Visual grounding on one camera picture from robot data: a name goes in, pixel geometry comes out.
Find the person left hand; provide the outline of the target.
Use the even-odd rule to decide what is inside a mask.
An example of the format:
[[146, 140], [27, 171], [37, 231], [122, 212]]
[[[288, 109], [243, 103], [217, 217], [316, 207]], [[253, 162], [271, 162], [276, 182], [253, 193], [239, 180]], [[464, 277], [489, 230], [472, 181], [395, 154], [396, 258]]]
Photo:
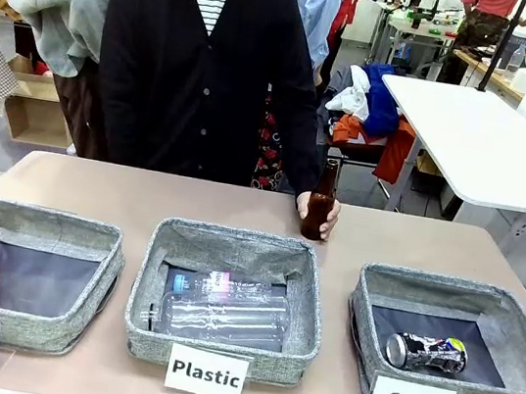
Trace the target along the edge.
[[301, 234], [316, 241], [327, 241], [338, 221], [341, 205], [337, 199], [318, 192], [301, 193], [297, 199]]

